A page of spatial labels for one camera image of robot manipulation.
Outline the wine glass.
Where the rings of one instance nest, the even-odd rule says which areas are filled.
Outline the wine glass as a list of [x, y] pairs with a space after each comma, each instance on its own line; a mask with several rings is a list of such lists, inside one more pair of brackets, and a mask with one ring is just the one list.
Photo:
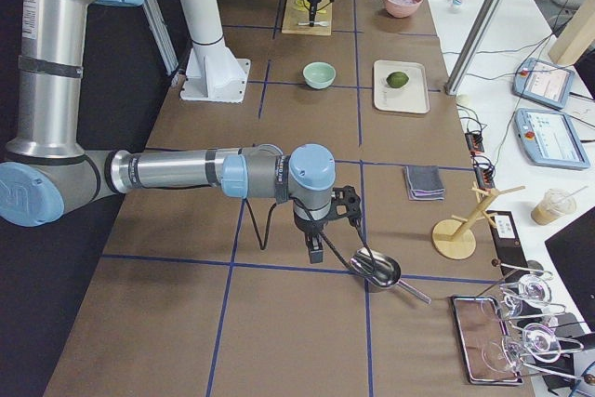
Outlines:
[[482, 311], [499, 321], [558, 316], [566, 312], [566, 306], [552, 301], [549, 285], [552, 277], [550, 271], [528, 270], [515, 282], [506, 283], [501, 279], [490, 285], [475, 299], [486, 297], [486, 293], [495, 288], [500, 293], [496, 303], [482, 305]]
[[538, 323], [521, 329], [517, 336], [504, 335], [499, 340], [487, 342], [481, 350], [483, 362], [491, 370], [500, 373], [520, 374], [524, 368], [548, 374], [539, 366], [554, 364], [564, 354], [574, 354], [585, 349], [581, 341], [558, 337], [554, 330]]

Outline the green avocado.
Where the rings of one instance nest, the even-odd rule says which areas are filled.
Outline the green avocado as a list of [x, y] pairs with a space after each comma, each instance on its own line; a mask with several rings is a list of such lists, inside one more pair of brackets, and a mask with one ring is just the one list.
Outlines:
[[390, 73], [387, 78], [386, 82], [388, 87], [399, 89], [405, 87], [408, 82], [410, 81], [409, 76], [405, 72], [397, 71]]

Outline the green bowl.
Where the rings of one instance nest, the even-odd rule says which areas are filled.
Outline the green bowl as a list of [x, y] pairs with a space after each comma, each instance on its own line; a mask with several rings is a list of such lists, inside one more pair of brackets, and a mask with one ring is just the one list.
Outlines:
[[303, 68], [302, 75], [307, 86], [314, 89], [325, 89], [333, 84], [337, 72], [336, 69], [327, 62], [314, 61]]

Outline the beige rabbit tray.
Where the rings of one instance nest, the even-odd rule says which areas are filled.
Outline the beige rabbit tray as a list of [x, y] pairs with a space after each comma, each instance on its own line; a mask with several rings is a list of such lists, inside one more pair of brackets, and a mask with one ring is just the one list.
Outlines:
[[416, 62], [376, 60], [373, 97], [375, 107], [384, 112], [429, 112], [424, 66]]

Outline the metal scoop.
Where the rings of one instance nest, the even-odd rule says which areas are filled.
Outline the metal scoop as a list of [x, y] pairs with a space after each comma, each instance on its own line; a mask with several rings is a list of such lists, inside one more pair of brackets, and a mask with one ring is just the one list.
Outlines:
[[402, 279], [401, 267], [394, 258], [362, 247], [351, 257], [350, 265], [355, 272], [378, 288], [391, 289], [398, 286], [422, 302], [428, 305], [431, 303], [431, 297]]

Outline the wine glass upper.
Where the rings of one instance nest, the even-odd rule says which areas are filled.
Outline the wine glass upper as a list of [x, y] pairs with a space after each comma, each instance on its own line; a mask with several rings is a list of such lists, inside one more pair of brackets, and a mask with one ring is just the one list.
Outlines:
[[506, 283], [501, 279], [490, 285], [475, 299], [486, 297], [486, 293], [495, 288], [500, 293], [496, 303], [482, 305], [482, 311], [499, 321], [558, 316], [566, 312], [566, 306], [552, 301], [549, 285], [552, 277], [550, 271], [528, 270], [515, 282]]

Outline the white plastic spoon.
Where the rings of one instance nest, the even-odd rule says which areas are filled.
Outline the white plastic spoon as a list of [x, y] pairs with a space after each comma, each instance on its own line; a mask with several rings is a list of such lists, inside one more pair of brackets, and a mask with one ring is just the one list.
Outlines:
[[325, 21], [325, 20], [321, 20], [321, 21], [306, 21], [306, 22], [298, 22], [297, 26], [309, 26], [309, 27], [314, 27], [314, 26], [321, 26], [321, 27], [328, 27], [331, 25], [330, 21]]

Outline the near teach pendant tablet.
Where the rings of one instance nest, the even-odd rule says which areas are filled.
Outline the near teach pendant tablet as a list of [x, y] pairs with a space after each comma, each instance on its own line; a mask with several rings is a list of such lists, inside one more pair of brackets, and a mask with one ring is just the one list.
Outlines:
[[521, 108], [514, 113], [514, 124], [521, 146], [534, 165], [590, 168], [587, 153], [566, 113]]

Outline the black power box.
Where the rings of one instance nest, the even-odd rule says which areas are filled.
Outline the black power box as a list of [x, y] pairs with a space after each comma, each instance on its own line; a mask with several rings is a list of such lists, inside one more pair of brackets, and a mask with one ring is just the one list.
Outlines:
[[491, 227], [490, 232], [496, 249], [496, 257], [504, 264], [526, 267], [526, 258], [517, 228], [510, 211], [489, 210], [495, 214], [493, 221], [496, 227]]

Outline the teach pendant tablet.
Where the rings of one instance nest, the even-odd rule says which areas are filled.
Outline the teach pendant tablet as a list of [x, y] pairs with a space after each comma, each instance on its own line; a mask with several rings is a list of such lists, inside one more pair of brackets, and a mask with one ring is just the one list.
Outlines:
[[587, 153], [566, 113], [521, 108], [514, 113], [514, 124], [521, 146], [534, 165], [590, 168]]
[[569, 98], [575, 73], [552, 62], [528, 58], [517, 70], [513, 92], [525, 99], [562, 110]]

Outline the black framed tray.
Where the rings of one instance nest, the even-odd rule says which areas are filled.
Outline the black framed tray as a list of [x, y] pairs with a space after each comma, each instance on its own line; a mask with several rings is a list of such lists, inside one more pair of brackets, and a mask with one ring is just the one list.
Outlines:
[[450, 304], [467, 381], [480, 386], [521, 386], [519, 373], [487, 363], [492, 355], [502, 353], [499, 342], [509, 334], [496, 299], [451, 296]]

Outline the wooden mug tree stand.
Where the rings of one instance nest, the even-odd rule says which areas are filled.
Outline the wooden mug tree stand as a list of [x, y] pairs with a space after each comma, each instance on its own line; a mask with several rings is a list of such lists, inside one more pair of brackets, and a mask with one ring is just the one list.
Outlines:
[[501, 195], [517, 192], [524, 186], [499, 190], [498, 188], [482, 189], [476, 182], [470, 188], [476, 196], [477, 205], [471, 213], [463, 218], [452, 215], [451, 218], [439, 221], [432, 229], [431, 239], [436, 250], [444, 257], [461, 260], [469, 258], [476, 249], [476, 239], [471, 227], [478, 221], [485, 219], [496, 229], [495, 213], [489, 212], [488, 207]]

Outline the aluminium frame post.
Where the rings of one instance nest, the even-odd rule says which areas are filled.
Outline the aluminium frame post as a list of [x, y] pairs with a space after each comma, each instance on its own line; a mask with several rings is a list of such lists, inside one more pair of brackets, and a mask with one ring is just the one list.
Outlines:
[[457, 93], [464, 77], [469, 71], [473, 58], [479, 51], [480, 44], [482, 43], [487, 33], [488, 27], [502, 1], [503, 0], [483, 1], [478, 15], [469, 31], [466, 42], [462, 47], [461, 53], [456, 60], [454, 69], [449, 75], [449, 78], [444, 86], [444, 92], [447, 95], [454, 96]]

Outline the white pillar mount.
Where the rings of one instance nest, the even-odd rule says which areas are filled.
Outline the white pillar mount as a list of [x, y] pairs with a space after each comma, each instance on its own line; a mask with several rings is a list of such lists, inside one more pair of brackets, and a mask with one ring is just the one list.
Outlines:
[[190, 101], [239, 103], [251, 62], [237, 59], [225, 42], [217, 0], [180, 0], [192, 40], [180, 97]]

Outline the wooden cutting board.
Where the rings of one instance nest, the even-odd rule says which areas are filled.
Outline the wooden cutting board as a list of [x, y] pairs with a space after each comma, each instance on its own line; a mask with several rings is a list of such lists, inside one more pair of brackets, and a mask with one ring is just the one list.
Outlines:
[[306, 0], [286, 0], [284, 6], [284, 16], [282, 20], [282, 33], [284, 34], [301, 34], [312, 36], [330, 36], [332, 33], [332, 18], [333, 18], [333, 4], [328, 0], [323, 0], [318, 6], [316, 21], [330, 21], [331, 25], [328, 27], [321, 26], [297, 26], [298, 22], [309, 21], [309, 11], [298, 11], [294, 9], [294, 4], [299, 3], [304, 6], [307, 5]]

